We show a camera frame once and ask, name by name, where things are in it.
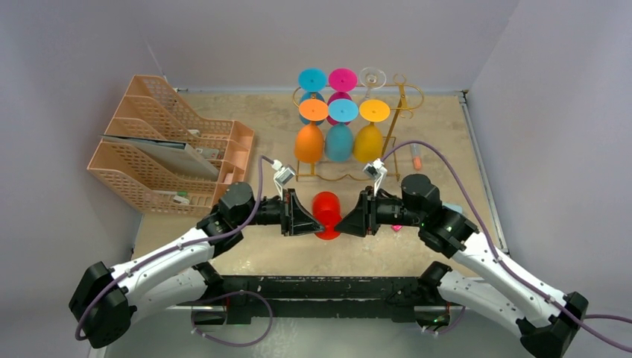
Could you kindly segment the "red wine glass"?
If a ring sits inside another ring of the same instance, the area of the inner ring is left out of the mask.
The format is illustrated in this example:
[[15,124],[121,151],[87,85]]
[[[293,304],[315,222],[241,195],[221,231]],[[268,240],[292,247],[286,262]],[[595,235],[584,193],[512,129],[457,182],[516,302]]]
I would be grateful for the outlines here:
[[324,230],[315,236],[322,240],[336,239],[340,233],[335,226],[341,221],[341,203],[333,192],[319,192],[312,199],[312,215],[323,225]]

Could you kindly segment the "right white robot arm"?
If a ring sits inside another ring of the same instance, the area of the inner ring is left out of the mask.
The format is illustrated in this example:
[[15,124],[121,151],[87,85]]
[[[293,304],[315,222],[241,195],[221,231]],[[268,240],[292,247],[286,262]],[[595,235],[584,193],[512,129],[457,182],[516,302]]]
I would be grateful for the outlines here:
[[366,188],[335,229],[364,237],[382,224],[418,228],[426,247],[481,278],[476,282],[434,261],[419,278],[425,302],[442,298],[464,305],[517,336],[533,357],[562,357],[579,331],[576,321],[585,316],[588,300],[544,283],[499,251],[466,216],[443,205],[440,190],[427,176],[406,176],[401,190],[396,197]]

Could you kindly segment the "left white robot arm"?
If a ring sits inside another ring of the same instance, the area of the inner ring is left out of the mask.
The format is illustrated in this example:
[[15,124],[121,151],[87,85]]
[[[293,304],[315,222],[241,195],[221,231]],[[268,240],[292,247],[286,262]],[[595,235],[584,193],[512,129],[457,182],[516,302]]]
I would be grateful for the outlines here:
[[293,189],[261,198],[250,184],[228,186],[211,212],[174,241],[113,267],[97,262],[83,273],[69,302],[75,338],[102,348],[123,336],[151,309],[188,301],[218,302],[222,285],[209,261],[239,243],[251,225],[277,225],[284,236],[320,233],[324,226]]

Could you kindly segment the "yellow wine glass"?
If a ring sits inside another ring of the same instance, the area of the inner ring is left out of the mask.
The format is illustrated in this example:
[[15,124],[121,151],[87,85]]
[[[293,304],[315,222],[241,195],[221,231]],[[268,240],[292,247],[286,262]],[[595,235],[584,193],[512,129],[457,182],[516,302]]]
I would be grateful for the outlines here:
[[368,124],[355,136],[353,156],[357,161],[367,163],[381,157],[383,135],[376,124],[385,121],[390,112],[388,104],[379,99],[369,99],[359,106],[359,114]]

